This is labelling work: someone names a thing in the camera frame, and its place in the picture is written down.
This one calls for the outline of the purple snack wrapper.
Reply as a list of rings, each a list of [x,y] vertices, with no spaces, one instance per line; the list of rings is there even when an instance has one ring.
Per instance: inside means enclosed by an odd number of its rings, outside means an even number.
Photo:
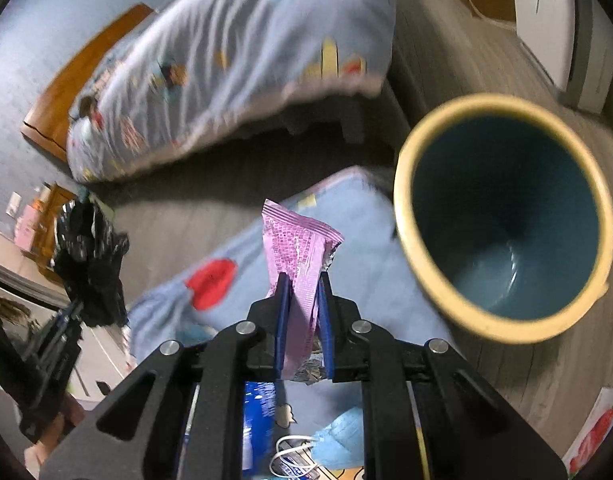
[[[319,316],[317,282],[343,242],[343,234],[271,200],[264,202],[262,221],[270,292],[275,292],[280,272],[287,273],[292,284],[282,378],[293,380],[310,359]]]

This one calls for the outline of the black plastic bag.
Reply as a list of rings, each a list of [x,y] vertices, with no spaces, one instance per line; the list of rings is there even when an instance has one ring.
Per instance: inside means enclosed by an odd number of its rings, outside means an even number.
[[[128,322],[120,278],[128,248],[128,235],[114,229],[98,204],[72,200],[61,207],[52,266],[69,298],[83,304],[87,326],[122,327]]]

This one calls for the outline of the blue face mask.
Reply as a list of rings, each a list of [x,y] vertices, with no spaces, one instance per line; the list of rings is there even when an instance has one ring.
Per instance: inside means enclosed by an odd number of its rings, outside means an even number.
[[[311,456],[316,464],[331,470],[363,466],[363,410],[354,406],[325,428],[316,431]]]

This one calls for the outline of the yellow rim teal trash bin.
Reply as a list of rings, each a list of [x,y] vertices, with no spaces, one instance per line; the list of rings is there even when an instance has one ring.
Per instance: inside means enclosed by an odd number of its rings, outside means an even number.
[[[477,93],[435,108],[402,146],[393,199],[419,283],[471,333],[537,344],[607,292],[606,178],[579,136],[535,103]]]

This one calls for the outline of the blue cartoon pillow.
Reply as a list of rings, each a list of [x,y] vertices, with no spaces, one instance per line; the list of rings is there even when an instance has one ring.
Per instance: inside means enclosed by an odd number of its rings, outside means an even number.
[[[128,362],[144,361],[170,339],[200,344],[242,320],[252,302],[290,281],[282,380],[275,387],[274,454],[260,474],[300,479],[363,477],[361,388],[328,377],[317,333],[316,286],[327,272],[338,294],[393,337],[423,344],[449,339],[444,319],[425,297],[395,233],[390,186],[351,167],[261,218],[171,281],[133,304],[124,330]]]

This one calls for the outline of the pink box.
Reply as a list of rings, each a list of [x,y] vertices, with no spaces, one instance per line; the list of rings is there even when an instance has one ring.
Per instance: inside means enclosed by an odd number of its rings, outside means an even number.
[[[22,252],[30,252],[41,213],[31,205],[26,205],[17,219],[14,243]]]

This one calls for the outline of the small printed blister wrapper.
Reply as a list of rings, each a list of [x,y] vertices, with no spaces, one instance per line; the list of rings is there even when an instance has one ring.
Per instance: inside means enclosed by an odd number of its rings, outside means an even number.
[[[312,457],[312,448],[316,442],[314,437],[300,434],[280,437],[275,442],[275,452],[268,464],[268,471],[279,479],[311,479],[319,468]]]

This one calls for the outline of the wooden nightstand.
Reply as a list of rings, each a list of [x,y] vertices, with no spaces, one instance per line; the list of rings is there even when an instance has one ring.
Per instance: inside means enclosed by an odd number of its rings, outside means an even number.
[[[32,206],[38,211],[31,245],[31,256],[37,270],[50,282],[61,285],[62,281],[52,267],[55,250],[55,226],[62,206],[76,199],[76,195],[57,183],[45,184]]]

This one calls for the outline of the wooden bed headboard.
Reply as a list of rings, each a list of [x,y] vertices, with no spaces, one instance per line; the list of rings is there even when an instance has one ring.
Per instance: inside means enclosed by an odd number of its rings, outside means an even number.
[[[105,54],[154,10],[145,3],[132,6],[90,40],[64,66],[30,108],[20,127],[30,143],[60,162],[67,162],[69,110]]]

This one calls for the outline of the blue cartoon duvet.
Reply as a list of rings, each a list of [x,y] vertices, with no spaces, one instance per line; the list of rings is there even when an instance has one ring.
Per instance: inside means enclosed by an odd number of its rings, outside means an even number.
[[[80,183],[175,162],[325,96],[377,96],[397,0],[174,0],[119,40],[73,101]]]

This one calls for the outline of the blue white printed bag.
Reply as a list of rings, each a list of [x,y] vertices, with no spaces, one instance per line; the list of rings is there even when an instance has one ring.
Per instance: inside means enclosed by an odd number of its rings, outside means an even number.
[[[603,387],[579,434],[563,456],[568,478],[575,478],[593,457],[613,428],[613,388]]]

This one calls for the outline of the white air purifier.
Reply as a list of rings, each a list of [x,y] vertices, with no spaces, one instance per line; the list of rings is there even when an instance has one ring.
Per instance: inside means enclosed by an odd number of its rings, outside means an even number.
[[[597,0],[515,0],[516,32],[561,104],[599,114],[613,80],[613,24]]]

